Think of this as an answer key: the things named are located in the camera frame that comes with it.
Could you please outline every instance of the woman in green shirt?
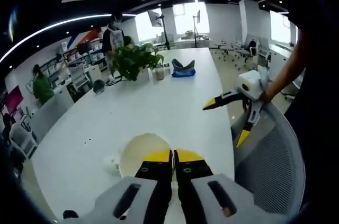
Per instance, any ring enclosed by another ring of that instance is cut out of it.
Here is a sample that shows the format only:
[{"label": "woman in green shirt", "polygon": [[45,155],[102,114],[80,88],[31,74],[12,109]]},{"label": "woman in green shirt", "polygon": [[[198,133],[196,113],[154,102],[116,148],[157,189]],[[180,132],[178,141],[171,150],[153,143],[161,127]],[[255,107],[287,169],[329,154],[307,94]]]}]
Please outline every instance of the woman in green shirt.
[{"label": "woman in green shirt", "polygon": [[33,81],[34,96],[44,105],[50,98],[54,96],[54,92],[47,76],[41,72],[40,66],[33,67]]}]

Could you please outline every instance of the green shirt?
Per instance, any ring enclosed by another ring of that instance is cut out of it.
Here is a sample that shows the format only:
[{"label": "green shirt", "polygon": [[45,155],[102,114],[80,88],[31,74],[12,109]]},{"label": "green shirt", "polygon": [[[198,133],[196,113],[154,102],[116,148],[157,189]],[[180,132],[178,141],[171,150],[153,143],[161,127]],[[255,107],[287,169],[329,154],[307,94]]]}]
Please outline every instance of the green shirt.
[{"label": "green shirt", "polygon": [[39,99],[41,105],[44,105],[54,96],[54,92],[46,75],[37,77],[33,82],[34,96]]}]

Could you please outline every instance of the face mask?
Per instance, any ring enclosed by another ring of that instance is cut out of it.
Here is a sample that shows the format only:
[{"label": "face mask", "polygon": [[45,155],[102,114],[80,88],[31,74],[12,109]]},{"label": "face mask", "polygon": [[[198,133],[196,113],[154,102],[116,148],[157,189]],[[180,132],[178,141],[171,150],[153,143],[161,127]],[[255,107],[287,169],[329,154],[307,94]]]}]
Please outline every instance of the face mask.
[{"label": "face mask", "polygon": [[117,22],[117,21],[113,22],[113,26],[116,27],[116,28],[119,28],[120,25],[121,25],[121,22]]}]

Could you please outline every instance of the red screen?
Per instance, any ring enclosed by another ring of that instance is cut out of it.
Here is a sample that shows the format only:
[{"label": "red screen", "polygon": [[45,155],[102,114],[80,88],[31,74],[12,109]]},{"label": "red screen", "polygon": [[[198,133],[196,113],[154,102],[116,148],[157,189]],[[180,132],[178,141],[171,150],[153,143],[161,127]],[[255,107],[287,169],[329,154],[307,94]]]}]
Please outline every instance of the red screen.
[{"label": "red screen", "polygon": [[23,97],[19,86],[14,88],[9,94],[5,96],[4,103],[8,109],[9,114],[12,114],[16,107],[22,102]]}]

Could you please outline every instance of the green leaves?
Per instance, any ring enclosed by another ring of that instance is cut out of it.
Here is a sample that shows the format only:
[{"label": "green leaves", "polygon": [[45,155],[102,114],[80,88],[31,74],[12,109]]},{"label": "green leaves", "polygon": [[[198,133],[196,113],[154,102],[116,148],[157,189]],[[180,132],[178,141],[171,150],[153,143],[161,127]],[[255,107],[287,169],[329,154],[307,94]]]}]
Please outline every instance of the green leaves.
[{"label": "green leaves", "polygon": [[160,61],[164,62],[164,57],[157,52],[158,49],[151,43],[117,48],[114,51],[113,67],[127,80],[136,81],[141,69],[154,69]]}]

